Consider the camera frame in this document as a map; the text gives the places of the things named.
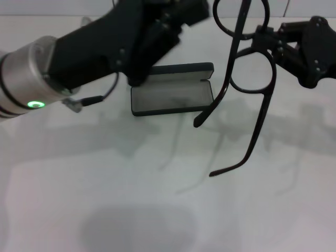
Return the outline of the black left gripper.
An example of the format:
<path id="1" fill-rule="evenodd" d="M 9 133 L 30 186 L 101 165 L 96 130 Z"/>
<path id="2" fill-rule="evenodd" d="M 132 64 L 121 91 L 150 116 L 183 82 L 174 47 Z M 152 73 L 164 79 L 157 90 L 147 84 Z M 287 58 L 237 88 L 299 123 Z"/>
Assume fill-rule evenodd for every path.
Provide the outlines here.
<path id="1" fill-rule="evenodd" d="M 159 23 L 149 31 L 148 1 L 120 1 L 101 18 L 57 39 L 50 79 L 73 89 L 122 71 L 132 57 L 131 85 L 140 86 L 153 65 L 179 42 L 181 24 Z"/>

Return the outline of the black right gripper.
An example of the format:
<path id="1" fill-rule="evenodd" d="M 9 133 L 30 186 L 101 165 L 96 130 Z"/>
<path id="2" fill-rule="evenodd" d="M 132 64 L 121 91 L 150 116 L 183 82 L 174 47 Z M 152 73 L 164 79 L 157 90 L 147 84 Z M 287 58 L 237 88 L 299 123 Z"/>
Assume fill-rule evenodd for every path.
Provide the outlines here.
<path id="1" fill-rule="evenodd" d="M 308 24 L 282 23 L 277 31 L 258 26 L 253 48 L 270 50 L 275 63 L 305 88 L 315 88 L 325 78 L 335 79 L 335 31 L 323 17 L 313 16 Z"/>

